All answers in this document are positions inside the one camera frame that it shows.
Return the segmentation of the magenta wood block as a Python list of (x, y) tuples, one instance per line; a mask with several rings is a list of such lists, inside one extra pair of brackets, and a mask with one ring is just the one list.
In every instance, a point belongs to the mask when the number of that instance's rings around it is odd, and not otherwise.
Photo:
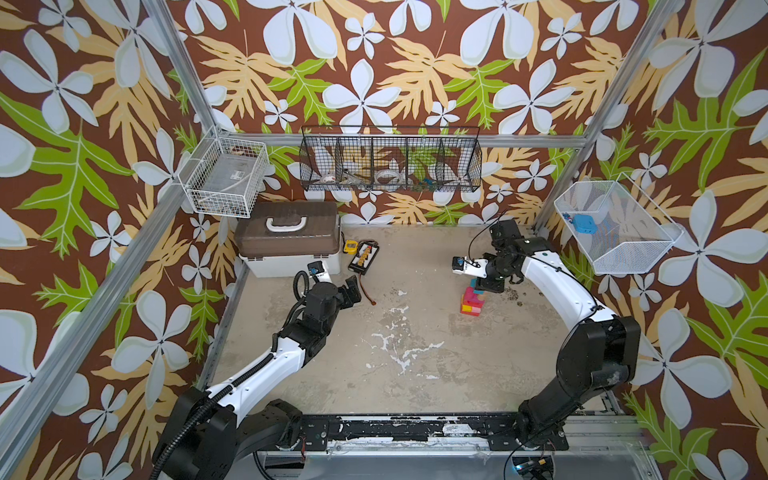
[(482, 302), (480, 302), (480, 303), (473, 302), (471, 304), (463, 304), (463, 303), (461, 304), (461, 310), (462, 310), (462, 308), (466, 309), (466, 310), (474, 309), (474, 310), (478, 311), (479, 313), (482, 312), (482, 307), (483, 307), (483, 303)]

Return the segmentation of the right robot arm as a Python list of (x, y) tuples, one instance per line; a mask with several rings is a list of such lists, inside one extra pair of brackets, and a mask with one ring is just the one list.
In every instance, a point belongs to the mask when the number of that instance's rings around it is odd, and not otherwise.
[(588, 400), (635, 376), (641, 329), (611, 310), (576, 279), (545, 239), (524, 237), (512, 219), (489, 226), (492, 253), (470, 260), (466, 272), (480, 289), (504, 290), (506, 280), (533, 283), (560, 315), (568, 334), (558, 349), (555, 376), (518, 407), (512, 431), (526, 447), (547, 443)]

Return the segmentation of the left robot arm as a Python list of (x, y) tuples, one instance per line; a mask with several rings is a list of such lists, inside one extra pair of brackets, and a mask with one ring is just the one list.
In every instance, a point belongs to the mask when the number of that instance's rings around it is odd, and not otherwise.
[(294, 279), (302, 277), (315, 284), (297, 296), (269, 349), (224, 382), (177, 399), (152, 456), (151, 479), (224, 479), (237, 462), (238, 431), (248, 414), (318, 355), (340, 311), (362, 301), (354, 276), (342, 285), (321, 280), (314, 269)]

